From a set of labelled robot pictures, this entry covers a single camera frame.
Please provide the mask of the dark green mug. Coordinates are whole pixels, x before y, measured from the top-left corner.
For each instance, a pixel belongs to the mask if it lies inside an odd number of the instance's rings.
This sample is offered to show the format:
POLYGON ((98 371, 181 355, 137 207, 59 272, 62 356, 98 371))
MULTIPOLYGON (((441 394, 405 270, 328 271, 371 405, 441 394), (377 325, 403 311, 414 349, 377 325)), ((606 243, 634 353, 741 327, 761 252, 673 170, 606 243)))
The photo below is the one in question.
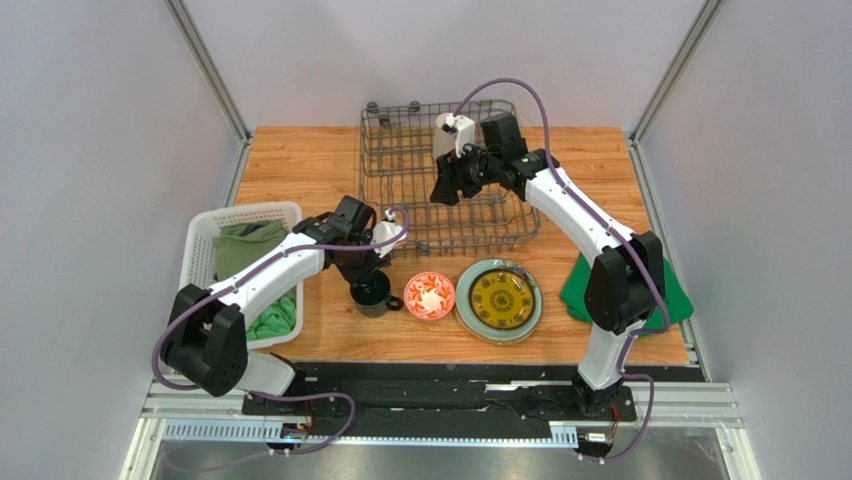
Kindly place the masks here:
POLYGON ((391 281, 382 271, 353 283, 350 296, 357 310, 369 318, 378 318, 388 312, 401 311, 404 302, 392 294, 391 281))

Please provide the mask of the white red patterned bowl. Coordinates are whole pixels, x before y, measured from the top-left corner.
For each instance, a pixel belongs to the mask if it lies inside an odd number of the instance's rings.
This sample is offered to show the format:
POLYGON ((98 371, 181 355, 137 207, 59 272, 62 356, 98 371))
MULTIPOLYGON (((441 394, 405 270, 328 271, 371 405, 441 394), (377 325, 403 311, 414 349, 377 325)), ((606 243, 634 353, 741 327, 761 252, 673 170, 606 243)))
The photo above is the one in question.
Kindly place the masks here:
POLYGON ((414 275, 403 289, 403 301, 409 313, 421 320, 439 320, 455 307, 456 288, 444 274, 422 272, 414 275))

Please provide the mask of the yellow patterned plate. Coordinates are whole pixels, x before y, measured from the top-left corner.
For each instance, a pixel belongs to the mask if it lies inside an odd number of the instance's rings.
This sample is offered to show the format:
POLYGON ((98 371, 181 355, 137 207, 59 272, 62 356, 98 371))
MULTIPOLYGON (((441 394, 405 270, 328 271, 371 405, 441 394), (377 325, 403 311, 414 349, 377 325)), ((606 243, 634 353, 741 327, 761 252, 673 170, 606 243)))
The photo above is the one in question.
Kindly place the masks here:
POLYGON ((489 270, 476 277, 469 302, 480 323, 500 331, 525 326, 533 319, 536 307, 532 284, 505 269, 489 270))

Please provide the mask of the light blue flower plate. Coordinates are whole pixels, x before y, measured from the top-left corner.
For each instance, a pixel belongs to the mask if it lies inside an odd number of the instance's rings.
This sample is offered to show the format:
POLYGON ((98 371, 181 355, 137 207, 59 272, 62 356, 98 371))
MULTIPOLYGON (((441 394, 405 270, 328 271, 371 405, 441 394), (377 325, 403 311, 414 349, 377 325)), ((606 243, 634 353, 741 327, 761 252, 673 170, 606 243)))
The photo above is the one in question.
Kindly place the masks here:
POLYGON ((475 337, 498 345, 508 345, 521 342, 528 338, 538 326, 543 313, 543 297, 538 282, 534 279, 531 273, 521 265, 504 259, 486 259, 480 260, 468 267, 460 276, 456 284, 456 303, 455 312, 456 318, 460 321, 463 327, 475 337), (534 309, 533 319, 525 326, 519 329, 500 331, 487 327, 480 323, 473 315, 472 307, 469 302, 469 294, 471 286, 476 277, 480 274, 493 270, 505 269, 524 276, 533 286, 536 307, 534 309))

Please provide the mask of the beige upside-down cup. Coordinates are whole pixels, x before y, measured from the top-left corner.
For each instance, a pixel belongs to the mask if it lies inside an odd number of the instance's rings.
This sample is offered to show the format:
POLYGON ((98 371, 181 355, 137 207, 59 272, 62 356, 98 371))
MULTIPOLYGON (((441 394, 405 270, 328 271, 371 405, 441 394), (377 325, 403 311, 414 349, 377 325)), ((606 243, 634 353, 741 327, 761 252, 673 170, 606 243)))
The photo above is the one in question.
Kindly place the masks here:
POLYGON ((447 154, 454 155, 457 150, 458 116, 453 113, 440 114, 435 119, 432 142, 432 156, 438 159, 447 154))

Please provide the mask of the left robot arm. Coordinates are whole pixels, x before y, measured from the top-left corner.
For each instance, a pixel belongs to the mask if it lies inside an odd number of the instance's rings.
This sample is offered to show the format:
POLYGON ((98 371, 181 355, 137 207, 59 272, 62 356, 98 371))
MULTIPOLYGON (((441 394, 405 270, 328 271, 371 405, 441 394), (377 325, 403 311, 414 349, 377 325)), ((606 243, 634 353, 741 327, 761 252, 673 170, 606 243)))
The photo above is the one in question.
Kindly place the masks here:
POLYGON ((201 389, 213 397, 233 390, 283 400, 296 380, 288 360, 249 348, 253 320, 306 279, 336 267, 351 285, 386 266, 405 241, 408 212, 377 213, 345 196, 332 212, 291 227, 269 253, 210 287, 188 284, 176 294, 170 319, 155 343, 155 378, 174 390, 201 389))

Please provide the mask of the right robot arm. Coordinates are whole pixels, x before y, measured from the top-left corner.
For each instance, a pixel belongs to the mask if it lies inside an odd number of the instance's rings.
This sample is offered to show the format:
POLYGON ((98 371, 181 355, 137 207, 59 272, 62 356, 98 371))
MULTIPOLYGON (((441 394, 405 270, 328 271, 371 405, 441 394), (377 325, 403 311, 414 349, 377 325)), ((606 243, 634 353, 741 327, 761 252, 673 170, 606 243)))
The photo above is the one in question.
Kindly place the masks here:
POLYGON ((448 206, 497 184, 548 217, 591 267, 583 301, 593 327, 572 377, 571 407, 581 416, 608 411, 624 381, 632 341, 664 305, 661 240, 637 234, 596 205, 569 178, 548 148, 531 150, 514 115, 476 123, 443 113, 435 122, 438 175, 430 200, 448 206))

